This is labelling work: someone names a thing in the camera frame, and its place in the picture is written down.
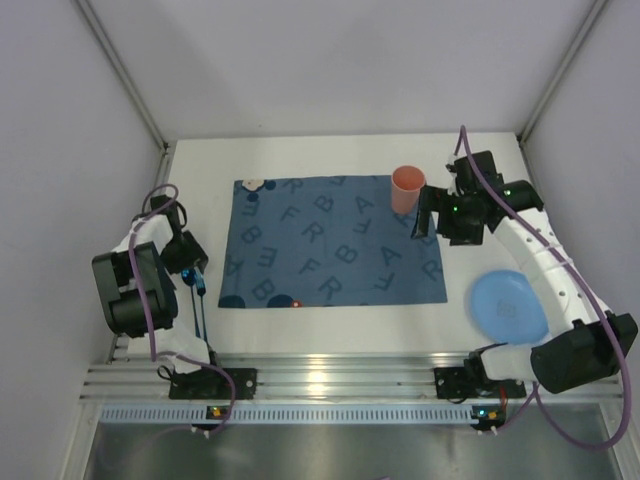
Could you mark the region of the blue plastic spoon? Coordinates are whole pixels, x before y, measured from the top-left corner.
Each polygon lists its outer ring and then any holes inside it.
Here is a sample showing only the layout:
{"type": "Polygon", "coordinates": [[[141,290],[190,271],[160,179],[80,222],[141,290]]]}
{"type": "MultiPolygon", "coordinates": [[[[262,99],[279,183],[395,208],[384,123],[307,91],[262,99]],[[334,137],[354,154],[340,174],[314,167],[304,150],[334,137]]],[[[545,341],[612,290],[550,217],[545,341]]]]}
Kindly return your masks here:
{"type": "Polygon", "coordinates": [[[196,296],[199,296],[200,298],[202,298],[204,295],[204,290],[200,287],[201,275],[197,272],[195,268],[190,268],[190,269],[184,269],[181,272],[181,278],[183,283],[187,285],[190,290],[195,335],[197,338],[205,340],[206,328],[205,328],[205,325],[199,320],[198,309],[196,304],[196,296]]]}

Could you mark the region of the pink plastic cup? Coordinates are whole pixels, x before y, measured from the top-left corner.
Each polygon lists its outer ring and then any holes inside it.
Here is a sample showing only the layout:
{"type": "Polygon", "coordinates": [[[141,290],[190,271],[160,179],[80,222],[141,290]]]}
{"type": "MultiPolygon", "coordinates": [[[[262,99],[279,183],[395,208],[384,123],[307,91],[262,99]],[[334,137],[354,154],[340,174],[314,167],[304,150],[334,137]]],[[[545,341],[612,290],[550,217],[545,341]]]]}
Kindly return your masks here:
{"type": "Polygon", "coordinates": [[[424,173],[417,167],[403,165],[391,175],[391,208],[399,215],[411,212],[426,185],[424,173]]]}

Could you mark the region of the blue lettered cloth placemat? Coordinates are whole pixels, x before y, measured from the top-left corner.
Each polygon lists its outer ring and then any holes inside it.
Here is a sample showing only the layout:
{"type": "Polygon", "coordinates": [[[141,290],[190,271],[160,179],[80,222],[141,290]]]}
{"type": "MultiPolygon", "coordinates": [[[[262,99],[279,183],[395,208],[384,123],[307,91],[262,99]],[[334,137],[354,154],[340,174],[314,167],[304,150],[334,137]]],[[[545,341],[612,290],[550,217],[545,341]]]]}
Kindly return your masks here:
{"type": "Polygon", "coordinates": [[[442,304],[438,240],[411,236],[387,176],[234,183],[218,305],[230,309],[442,304]]]}

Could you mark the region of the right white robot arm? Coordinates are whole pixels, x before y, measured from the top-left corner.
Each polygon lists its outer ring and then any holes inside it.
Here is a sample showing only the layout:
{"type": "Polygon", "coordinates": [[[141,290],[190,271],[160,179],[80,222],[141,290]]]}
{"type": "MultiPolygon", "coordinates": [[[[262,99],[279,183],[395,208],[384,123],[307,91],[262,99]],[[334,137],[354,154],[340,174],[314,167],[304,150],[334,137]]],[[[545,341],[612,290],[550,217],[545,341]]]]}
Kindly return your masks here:
{"type": "Polygon", "coordinates": [[[638,325],[588,292],[534,187],[504,181],[489,151],[446,168],[451,187],[420,190],[413,237],[434,230],[453,246],[476,246],[490,231],[516,261],[548,325],[540,340],[521,346],[497,340],[471,352],[465,364],[472,374],[482,383],[534,381],[558,394],[620,373],[638,325]]]}

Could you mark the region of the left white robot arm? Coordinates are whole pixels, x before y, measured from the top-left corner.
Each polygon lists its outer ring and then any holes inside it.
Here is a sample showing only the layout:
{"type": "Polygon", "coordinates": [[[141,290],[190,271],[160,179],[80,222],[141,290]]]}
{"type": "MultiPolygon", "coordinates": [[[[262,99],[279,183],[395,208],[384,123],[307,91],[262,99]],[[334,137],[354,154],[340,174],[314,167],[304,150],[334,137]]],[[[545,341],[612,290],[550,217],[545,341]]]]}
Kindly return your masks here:
{"type": "Polygon", "coordinates": [[[191,374],[214,363],[205,328],[179,319],[174,276],[196,288],[209,263],[186,229],[186,210],[168,195],[144,200],[126,237],[92,259],[100,304],[109,329],[128,338],[128,352],[169,360],[177,373],[191,374]]]}

